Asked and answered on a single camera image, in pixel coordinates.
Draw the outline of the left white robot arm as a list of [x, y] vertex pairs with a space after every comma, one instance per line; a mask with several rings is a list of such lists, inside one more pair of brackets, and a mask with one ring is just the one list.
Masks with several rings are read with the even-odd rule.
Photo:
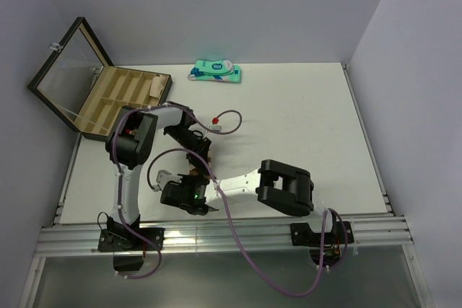
[[161, 203], [194, 216], [205, 216], [213, 210], [205, 197], [209, 183], [205, 166], [209, 163], [211, 141], [190, 129], [197, 122], [192, 109], [174, 102], [142, 109], [122, 107], [105, 144], [115, 164], [117, 187], [113, 211], [100, 233], [98, 251], [161, 250], [164, 230], [140, 227], [138, 202], [141, 169], [159, 129], [187, 149], [186, 158], [195, 169], [193, 174], [173, 176], [163, 182]]

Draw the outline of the brown striped sock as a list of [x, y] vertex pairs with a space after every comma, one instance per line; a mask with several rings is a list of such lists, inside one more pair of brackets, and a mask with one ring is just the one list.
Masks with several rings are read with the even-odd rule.
[[202, 168], [197, 168], [193, 166], [192, 164], [189, 165], [189, 175], [194, 175], [194, 176], [201, 176], [201, 177], [208, 177], [209, 173], [207, 170], [203, 171]]

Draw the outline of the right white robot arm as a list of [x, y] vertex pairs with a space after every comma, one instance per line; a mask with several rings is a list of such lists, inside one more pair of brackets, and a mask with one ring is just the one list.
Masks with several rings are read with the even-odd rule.
[[290, 224], [294, 246], [335, 247], [354, 242], [348, 221], [339, 221], [332, 211], [323, 219], [326, 207], [315, 200], [310, 173], [275, 160], [263, 160], [260, 168], [217, 183], [203, 175], [160, 170], [155, 186], [161, 191], [160, 203], [193, 216], [224, 211], [227, 202], [252, 208], [260, 204], [285, 216], [306, 217], [307, 221]]

